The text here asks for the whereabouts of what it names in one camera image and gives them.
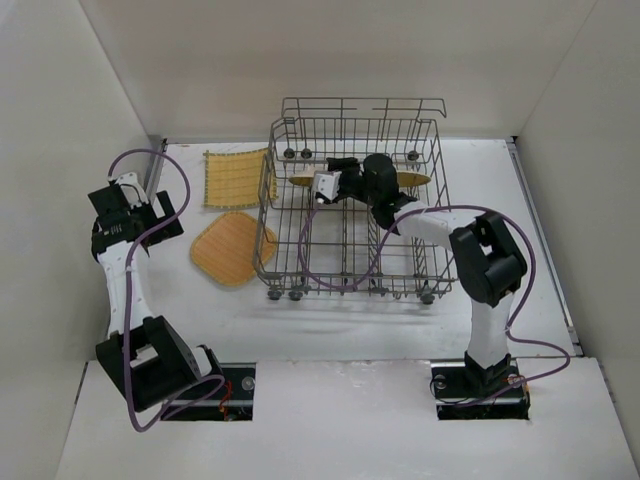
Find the shovel-shaped woven bamboo plate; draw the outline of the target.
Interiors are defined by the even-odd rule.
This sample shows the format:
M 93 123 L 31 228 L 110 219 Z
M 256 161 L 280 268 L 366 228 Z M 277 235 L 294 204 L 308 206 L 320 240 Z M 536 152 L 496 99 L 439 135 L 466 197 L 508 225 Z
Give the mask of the shovel-shaped woven bamboo plate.
M 288 181 L 294 186 L 310 188 L 313 185 L 315 174 L 316 171 L 313 169 L 304 170 L 291 175 Z

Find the round woven bamboo plate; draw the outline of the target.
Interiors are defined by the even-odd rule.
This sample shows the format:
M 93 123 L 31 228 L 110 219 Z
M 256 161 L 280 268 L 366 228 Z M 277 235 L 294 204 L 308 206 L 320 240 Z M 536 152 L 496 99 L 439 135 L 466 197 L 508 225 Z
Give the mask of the round woven bamboo plate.
M 414 188 L 427 185 L 431 177 L 424 173 L 403 170 L 396 173 L 396 181 L 399 188 Z

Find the square woven bamboo plate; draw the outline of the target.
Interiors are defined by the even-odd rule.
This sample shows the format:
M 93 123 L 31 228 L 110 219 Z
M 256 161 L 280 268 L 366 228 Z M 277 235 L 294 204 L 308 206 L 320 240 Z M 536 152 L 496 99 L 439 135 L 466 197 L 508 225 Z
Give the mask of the square woven bamboo plate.
M 190 259 L 202 272 L 225 287 L 241 287 L 256 276 L 258 259 L 267 263 L 277 247 L 277 236 L 267 227 L 258 232 L 258 221 L 244 211 L 223 213 L 193 241 Z

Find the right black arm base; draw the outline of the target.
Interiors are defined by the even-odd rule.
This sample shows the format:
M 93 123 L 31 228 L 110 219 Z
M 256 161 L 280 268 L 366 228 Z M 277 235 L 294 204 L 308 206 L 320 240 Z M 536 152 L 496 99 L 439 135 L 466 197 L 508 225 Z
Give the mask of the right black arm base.
M 434 362 L 429 389 L 441 421 L 528 420 L 530 394 L 522 379 L 516 360 L 488 386 L 473 380 L 463 361 Z

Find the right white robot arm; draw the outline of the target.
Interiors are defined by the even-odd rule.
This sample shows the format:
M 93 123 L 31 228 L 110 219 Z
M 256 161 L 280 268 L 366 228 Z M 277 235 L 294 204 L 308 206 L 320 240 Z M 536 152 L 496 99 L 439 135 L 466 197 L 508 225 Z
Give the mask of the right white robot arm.
M 328 171 L 314 181 L 317 199 L 364 203 L 387 233 L 451 253 L 472 307 L 464 354 L 465 397 L 489 396 L 505 386 L 511 362 L 506 328 L 514 294 L 528 271 L 505 218 L 480 206 L 428 206 L 401 190 L 393 161 L 384 154 L 369 155 L 362 162 L 330 157 L 327 164 Z

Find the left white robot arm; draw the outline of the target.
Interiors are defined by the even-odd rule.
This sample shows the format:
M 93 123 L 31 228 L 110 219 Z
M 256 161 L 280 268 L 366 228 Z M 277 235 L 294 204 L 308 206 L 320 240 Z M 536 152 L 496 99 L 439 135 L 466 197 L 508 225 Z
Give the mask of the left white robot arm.
M 152 311 L 148 296 L 149 248 L 184 233 L 169 195 L 157 194 L 157 215 L 134 173 L 111 179 L 89 194 L 97 218 L 91 252 L 102 267 L 109 296 L 106 339 L 96 346 L 100 365 L 138 413 L 187 392 L 205 380 L 225 379 L 213 351 L 204 373 L 193 350 L 168 320 Z

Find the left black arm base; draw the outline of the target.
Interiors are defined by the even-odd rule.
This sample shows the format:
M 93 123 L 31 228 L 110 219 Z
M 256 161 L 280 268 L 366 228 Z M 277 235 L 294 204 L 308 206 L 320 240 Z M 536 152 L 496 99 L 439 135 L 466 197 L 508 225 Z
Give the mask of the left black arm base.
M 211 380 L 183 393 L 171 403 L 162 421 L 251 421 L 256 387 L 255 363 L 222 365 L 224 383 Z

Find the rectangular woven bamboo plate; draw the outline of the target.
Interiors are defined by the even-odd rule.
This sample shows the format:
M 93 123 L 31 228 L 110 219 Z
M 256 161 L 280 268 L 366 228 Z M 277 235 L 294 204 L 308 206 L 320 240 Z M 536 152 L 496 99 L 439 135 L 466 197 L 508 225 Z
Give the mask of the rectangular woven bamboo plate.
M 204 206 L 243 209 L 259 205 L 262 167 L 268 149 L 204 154 Z

